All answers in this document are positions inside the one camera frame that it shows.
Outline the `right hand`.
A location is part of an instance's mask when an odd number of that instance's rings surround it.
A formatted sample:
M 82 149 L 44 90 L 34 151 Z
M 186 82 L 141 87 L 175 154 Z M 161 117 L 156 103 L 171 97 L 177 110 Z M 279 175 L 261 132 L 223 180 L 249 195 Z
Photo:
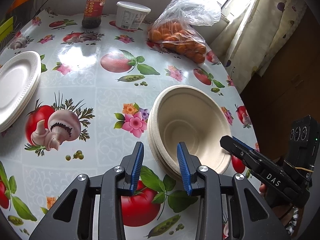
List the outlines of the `right hand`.
M 260 192 L 260 195 L 268 202 L 268 204 L 272 202 L 272 197 L 273 197 L 272 190 L 269 190 L 267 185 L 265 185 L 264 183 L 261 183 L 259 187 L 259 192 Z

